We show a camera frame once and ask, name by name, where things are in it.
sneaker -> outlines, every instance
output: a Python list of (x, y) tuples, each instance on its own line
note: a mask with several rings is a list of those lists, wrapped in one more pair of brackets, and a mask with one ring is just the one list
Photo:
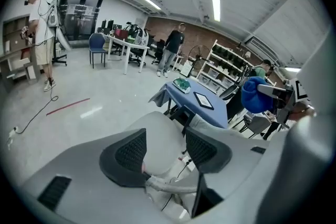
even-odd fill
[(50, 83), (47, 83), (47, 85), (44, 87), (44, 91), (47, 92), (49, 90), (51, 90), (53, 87), (56, 86), (56, 82), (53, 80), (52, 85), (50, 85)]

green object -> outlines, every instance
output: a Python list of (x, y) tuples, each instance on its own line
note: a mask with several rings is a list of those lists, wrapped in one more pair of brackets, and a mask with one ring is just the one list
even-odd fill
[(266, 76), (266, 71), (262, 67), (257, 67), (254, 69), (258, 77), (261, 77), (262, 79)]
[(173, 81), (173, 85), (184, 93), (190, 92), (190, 88), (191, 88), (190, 83), (186, 79), (181, 79), (181, 78), (175, 79)]

ceiling light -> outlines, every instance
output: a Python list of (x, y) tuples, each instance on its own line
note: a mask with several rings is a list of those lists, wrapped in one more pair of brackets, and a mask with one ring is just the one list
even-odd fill
[(145, 1), (147, 1), (149, 4), (154, 6), (156, 9), (161, 9), (159, 6), (157, 6), (157, 4), (153, 3), (152, 1), (150, 1), (150, 0), (145, 0)]
[(214, 6), (214, 19), (220, 22), (221, 0), (212, 0), (212, 5)]
[(287, 71), (290, 71), (290, 72), (299, 72), (301, 70), (301, 68), (298, 68), (298, 67), (285, 67), (285, 69)]

door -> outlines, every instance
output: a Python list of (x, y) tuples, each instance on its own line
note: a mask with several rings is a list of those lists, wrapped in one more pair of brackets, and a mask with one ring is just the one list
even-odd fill
[(69, 40), (88, 40), (94, 33), (102, 0), (61, 0), (61, 16)]

floor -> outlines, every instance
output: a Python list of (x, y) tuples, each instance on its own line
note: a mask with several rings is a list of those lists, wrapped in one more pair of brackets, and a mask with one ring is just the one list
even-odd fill
[[(96, 56), (94, 69), (89, 63), (88, 48), (73, 49), (68, 53), (68, 66), (55, 65), (53, 68), (56, 86), (52, 96), (55, 102), (36, 116), (22, 135), (15, 135), (12, 144), (7, 139), (13, 127), (22, 131), (29, 120), (50, 100), (50, 91), (43, 92), (44, 76), (38, 83), (29, 85), (21, 81), (5, 100), (1, 110), (0, 137), (1, 161), (15, 185), (21, 185), (33, 173), (47, 164), (58, 154), (71, 146), (92, 141), (114, 133), (122, 132), (141, 116), (152, 111), (164, 112), (166, 105), (158, 108), (148, 100), (161, 86), (181, 77), (179, 72), (169, 72), (168, 78), (156, 76), (157, 65), (152, 65), (152, 57), (146, 57), (147, 65), (139, 73), (135, 63), (128, 66), (123, 75), (123, 61), (119, 56), (111, 56), (104, 68)], [(53, 114), (46, 115), (63, 106), (87, 99)], [(184, 163), (176, 160), (169, 176), (176, 176)], [(186, 169), (180, 178), (188, 175)], [(151, 193), (161, 210), (169, 199), (169, 194)], [(189, 220), (182, 206), (168, 203), (164, 212), (181, 222)]]

